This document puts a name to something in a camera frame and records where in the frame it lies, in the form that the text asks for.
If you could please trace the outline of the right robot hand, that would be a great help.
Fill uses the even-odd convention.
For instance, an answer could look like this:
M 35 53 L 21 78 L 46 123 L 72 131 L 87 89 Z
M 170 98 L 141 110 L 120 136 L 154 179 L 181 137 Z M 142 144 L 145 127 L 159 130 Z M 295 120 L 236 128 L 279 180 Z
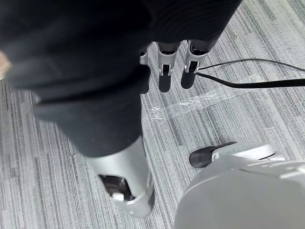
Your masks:
M 148 215 L 154 188 L 146 161 L 141 94 L 151 70 L 141 64 L 152 42 L 160 64 L 189 41 L 188 61 L 215 45 L 238 0 L 3 0 L 0 49 L 9 86 L 39 101 L 36 116 L 55 123 L 85 156 L 111 200 Z

